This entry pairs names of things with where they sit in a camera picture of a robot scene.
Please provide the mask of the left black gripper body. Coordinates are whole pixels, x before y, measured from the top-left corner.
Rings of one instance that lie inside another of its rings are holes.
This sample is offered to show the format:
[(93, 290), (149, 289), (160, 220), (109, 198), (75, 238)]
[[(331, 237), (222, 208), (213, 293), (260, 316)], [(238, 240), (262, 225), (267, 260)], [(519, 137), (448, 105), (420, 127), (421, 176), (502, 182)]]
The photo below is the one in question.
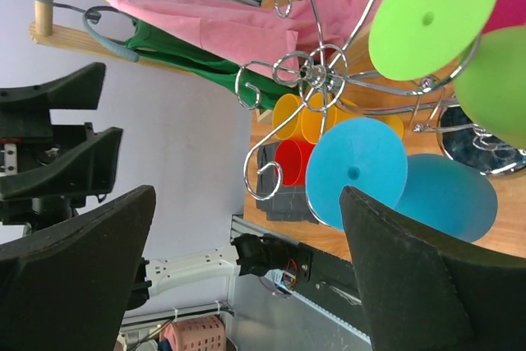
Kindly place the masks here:
[[(59, 156), (72, 150), (84, 141), (95, 137), (91, 122), (70, 125), (48, 125), (49, 137), (23, 139), (20, 142), (5, 141), (3, 148), (6, 158), (3, 160), (6, 173), (1, 176), (16, 175), (26, 170), (36, 169), (51, 164)], [(42, 198), (68, 197), (84, 201), (87, 196), (51, 196)]]

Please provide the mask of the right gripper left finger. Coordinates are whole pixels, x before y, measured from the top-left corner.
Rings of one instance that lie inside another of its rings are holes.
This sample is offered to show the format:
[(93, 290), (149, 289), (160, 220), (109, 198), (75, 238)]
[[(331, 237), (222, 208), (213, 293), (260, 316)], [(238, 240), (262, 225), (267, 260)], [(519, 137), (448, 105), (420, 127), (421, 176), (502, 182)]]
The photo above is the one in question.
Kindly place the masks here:
[(113, 349), (155, 212), (143, 185), (1, 246), (3, 350)]

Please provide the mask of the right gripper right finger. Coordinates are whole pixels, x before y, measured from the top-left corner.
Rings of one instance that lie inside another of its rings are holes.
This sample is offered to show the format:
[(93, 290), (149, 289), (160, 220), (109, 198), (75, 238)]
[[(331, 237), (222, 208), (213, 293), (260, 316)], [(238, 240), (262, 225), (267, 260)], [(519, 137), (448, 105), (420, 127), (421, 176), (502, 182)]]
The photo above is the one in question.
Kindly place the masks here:
[(525, 260), (458, 240), (361, 192), (340, 196), (375, 350), (522, 350)]

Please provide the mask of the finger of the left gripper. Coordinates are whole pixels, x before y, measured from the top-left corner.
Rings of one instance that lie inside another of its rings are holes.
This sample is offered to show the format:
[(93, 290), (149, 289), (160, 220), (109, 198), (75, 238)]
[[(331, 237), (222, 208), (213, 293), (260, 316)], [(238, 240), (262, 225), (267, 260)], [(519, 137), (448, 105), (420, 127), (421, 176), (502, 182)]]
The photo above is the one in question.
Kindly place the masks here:
[(1, 200), (108, 194), (115, 183), (123, 130), (97, 134), (51, 164), (1, 178)]
[(54, 81), (2, 88), (1, 110), (96, 110), (104, 86), (106, 65), (92, 62)]

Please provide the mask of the blue wine glass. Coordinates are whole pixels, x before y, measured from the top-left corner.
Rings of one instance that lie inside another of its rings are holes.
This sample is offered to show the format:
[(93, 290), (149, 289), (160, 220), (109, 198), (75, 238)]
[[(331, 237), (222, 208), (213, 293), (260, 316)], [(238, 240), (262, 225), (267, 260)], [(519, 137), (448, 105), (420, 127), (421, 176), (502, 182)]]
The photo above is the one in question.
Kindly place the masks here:
[(308, 160), (307, 200), (335, 229), (343, 228), (345, 187), (466, 242), (486, 235), (498, 211), (496, 191), (479, 171), (441, 155), (409, 155), (390, 127), (371, 118), (332, 127)]

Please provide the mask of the red wine glass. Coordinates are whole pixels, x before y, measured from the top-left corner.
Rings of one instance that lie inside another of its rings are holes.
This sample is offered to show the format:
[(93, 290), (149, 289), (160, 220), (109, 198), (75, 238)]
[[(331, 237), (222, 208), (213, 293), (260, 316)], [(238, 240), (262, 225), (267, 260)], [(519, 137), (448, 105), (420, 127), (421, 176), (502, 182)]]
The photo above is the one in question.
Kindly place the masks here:
[(286, 187), (304, 186), (308, 160), (315, 146), (307, 141), (283, 140), (275, 152), (277, 162), (283, 173)]

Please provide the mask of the yellow wine glass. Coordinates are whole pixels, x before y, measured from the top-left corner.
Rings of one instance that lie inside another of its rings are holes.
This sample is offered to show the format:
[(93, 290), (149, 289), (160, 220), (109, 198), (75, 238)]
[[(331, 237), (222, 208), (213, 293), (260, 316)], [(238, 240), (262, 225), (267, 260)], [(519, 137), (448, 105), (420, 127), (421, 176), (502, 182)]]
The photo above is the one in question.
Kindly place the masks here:
[(275, 133), (280, 140), (304, 141), (305, 138), (301, 129), (302, 111), (299, 110), (302, 100), (293, 94), (283, 95), (275, 104), (272, 113), (272, 128), (276, 129), (281, 124), (283, 126)]
[[(316, 93), (309, 99), (309, 105), (313, 109), (319, 109), (323, 105), (323, 94)], [(335, 125), (352, 118), (363, 118), (361, 114), (347, 113), (333, 105), (326, 112), (325, 129), (329, 131)], [(372, 119), (383, 122), (389, 126), (400, 139), (404, 138), (404, 122), (398, 115), (370, 116)], [(301, 130), (303, 137), (311, 144), (316, 144), (321, 136), (321, 123), (323, 120), (322, 112), (315, 112), (305, 108), (301, 115)]]

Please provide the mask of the green wine glass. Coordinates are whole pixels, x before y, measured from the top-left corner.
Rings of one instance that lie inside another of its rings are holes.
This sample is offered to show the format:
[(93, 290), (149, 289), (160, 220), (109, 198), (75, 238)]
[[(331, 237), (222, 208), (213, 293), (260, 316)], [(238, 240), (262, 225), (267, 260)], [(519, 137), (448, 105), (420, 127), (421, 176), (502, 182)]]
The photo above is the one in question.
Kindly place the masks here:
[(517, 149), (525, 147), (525, 28), (482, 29), (496, 0), (383, 0), (373, 19), (369, 53), (375, 69), (409, 81), (465, 58), (454, 80), (460, 107), (478, 126)]

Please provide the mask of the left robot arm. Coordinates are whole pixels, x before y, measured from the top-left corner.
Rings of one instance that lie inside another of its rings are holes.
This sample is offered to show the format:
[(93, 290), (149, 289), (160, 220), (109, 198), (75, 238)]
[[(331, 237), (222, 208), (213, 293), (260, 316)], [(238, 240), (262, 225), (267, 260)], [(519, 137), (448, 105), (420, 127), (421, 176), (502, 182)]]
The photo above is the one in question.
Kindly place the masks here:
[(184, 284), (227, 276), (299, 276), (309, 253), (275, 236), (244, 233), (222, 247), (179, 259), (145, 259), (155, 190), (108, 201), (123, 131), (90, 123), (55, 125), (54, 109), (95, 110), (106, 66), (1, 91), (1, 221), (29, 234), (1, 250), (1, 292), (32, 288), (50, 302), (72, 292), (126, 311)]

